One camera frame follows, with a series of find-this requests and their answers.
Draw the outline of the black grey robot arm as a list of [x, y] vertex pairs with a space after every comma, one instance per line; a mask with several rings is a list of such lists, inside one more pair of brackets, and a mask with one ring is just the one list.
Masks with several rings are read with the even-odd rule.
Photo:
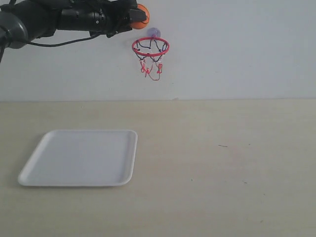
[[0, 7], [0, 53], [25, 45], [46, 47], [35, 39], [51, 37], [57, 30], [88, 32], [89, 37], [54, 44], [60, 47], [111, 38], [147, 23], [148, 10], [135, 0], [11, 0]]

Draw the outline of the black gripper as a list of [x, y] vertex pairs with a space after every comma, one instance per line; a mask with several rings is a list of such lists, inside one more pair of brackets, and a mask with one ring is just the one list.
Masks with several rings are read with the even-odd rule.
[[137, 8], [135, 0], [72, 0], [62, 9], [59, 30], [85, 31], [93, 35], [114, 35], [132, 30], [131, 23], [148, 21], [148, 10]]

